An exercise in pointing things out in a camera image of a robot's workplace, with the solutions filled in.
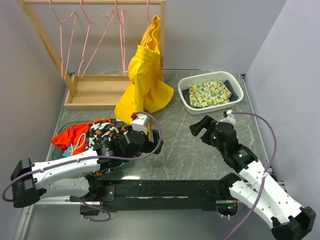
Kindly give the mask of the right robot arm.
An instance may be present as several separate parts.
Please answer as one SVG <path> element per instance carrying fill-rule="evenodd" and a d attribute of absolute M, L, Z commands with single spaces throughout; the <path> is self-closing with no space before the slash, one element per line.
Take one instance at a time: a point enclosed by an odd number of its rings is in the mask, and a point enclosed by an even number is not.
<path fill-rule="evenodd" d="M 244 203 L 270 227 L 276 240 L 301 240 L 314 226 L 316 212 L 294 200 L 268 173 L 258 157 L 238 140 L 235 119 L 227 114 L 217 121 L 205 116 L 189 126 L 193 136 L 202 130 L 201 141 L 216 148 L 235 172 L 219 181 L 219 194 Z"/>

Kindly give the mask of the yellow shorts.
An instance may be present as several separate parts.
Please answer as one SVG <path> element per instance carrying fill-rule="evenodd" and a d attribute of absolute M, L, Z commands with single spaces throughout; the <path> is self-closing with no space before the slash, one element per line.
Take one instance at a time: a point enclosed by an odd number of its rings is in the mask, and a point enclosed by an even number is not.
<path fill-rule="evenodd" d="M 155 15 L 128 65 L 128 85 L 114 109 L 115 118 L 130 125 L 132 114 L 165 108 L 174 89 L 160 80 L 161 19 Z"/>

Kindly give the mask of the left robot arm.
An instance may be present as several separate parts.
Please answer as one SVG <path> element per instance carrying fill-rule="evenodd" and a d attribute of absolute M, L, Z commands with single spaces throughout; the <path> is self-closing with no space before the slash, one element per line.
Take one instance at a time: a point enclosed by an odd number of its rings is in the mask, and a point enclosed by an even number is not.
<path fill-rule="evenodd" d="M 10 176 L 9 188 L 15 208 L 31 206 L 41 199 L 73 196 L 94 201 L 100 189 L 94 184 L 93 176 L 72 179 L 85 173 L 103 172 L 117 168 L 122 163 L 142 160 L 152 154 L 159 154 L 163 145 L 162 132 L 152 131 L 153 140 L 147 133 L 129 129 L 125 134 L 109 137 L 104 142 L 79 154 L 48 162 L 32 162 L 29 158 L 20 160 Z"/>

